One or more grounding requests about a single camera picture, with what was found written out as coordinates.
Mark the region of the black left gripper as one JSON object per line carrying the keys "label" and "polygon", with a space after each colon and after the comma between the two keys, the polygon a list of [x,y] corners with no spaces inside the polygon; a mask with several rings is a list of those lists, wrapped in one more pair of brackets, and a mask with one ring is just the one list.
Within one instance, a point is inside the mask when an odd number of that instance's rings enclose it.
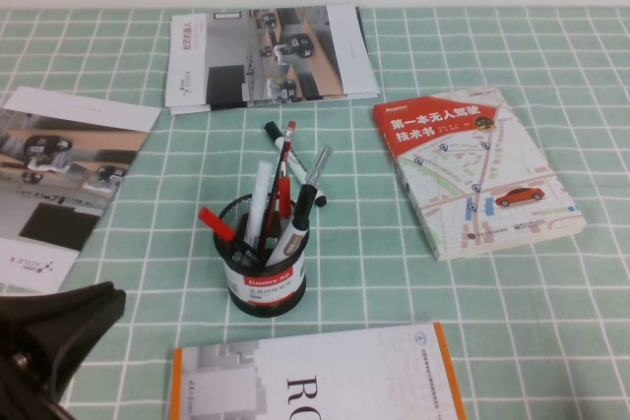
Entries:
{"label": "black left gripper", "polygon": [[3,296],[1,418],[69,419],[60,405],[63,392],[124,315],[125,302],[125,291],[110,281],[50,295]]}

